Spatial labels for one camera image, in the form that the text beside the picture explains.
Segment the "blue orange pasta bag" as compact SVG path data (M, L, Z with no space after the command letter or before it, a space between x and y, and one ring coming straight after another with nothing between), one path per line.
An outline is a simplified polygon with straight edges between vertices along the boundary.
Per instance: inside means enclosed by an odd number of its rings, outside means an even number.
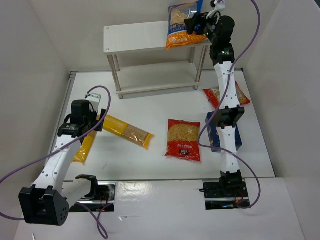
M189 34L185 24L186 19L191 19L197 12L201 12L203 2L203 0L198 0L168 7L167 50L198 44L207 39L204 35L197 35L195 32Z

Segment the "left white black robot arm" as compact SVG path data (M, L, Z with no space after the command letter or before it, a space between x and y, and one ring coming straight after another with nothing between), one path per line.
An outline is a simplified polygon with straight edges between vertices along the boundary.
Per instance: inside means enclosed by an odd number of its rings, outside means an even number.
M19 192L19 202L28 224L62 226L70 208L82 197L93 199L98 195L98 180L94 175L78 175L71 186L63 187L74 156L80 149L84 134L92 130L105 109L98 112L101 96L92 93L85 99L74 100L71 113L57 132L55 150L39 177L31 187Z

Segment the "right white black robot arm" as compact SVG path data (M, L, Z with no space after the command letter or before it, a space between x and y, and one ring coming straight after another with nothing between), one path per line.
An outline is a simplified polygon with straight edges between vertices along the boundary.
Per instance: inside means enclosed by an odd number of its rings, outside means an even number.
M210 41L210 58L218 78L219 105L207 121L213 123L219 135L223 163L220 169L219 185L221 194L233 197L243 183L242 173L237 160L236 126L245 113L237 96L234 74L235 54L231 44L235 21L229 16L216 12L195 13L186 19L189 34L203 35Z

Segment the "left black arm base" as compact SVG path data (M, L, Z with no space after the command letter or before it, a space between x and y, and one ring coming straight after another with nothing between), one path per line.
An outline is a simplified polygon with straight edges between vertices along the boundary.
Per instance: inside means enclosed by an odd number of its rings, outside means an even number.
M66 198L69 204L69 212L85 212L86 209L81 205L85 205L94 213L114 211L116 182L99 181L94 193L91 193L91 185L92 182L86 179L76 179L63 183L62 196Z

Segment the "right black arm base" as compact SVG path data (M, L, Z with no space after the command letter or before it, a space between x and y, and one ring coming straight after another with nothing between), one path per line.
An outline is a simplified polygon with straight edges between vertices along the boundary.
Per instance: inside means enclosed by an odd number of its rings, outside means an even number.
M240 207L249 207L250 199L246 182L240 187L223 190L218 180L204 180L203 187L199 192L204 195L205 209L209 210L231 210Z

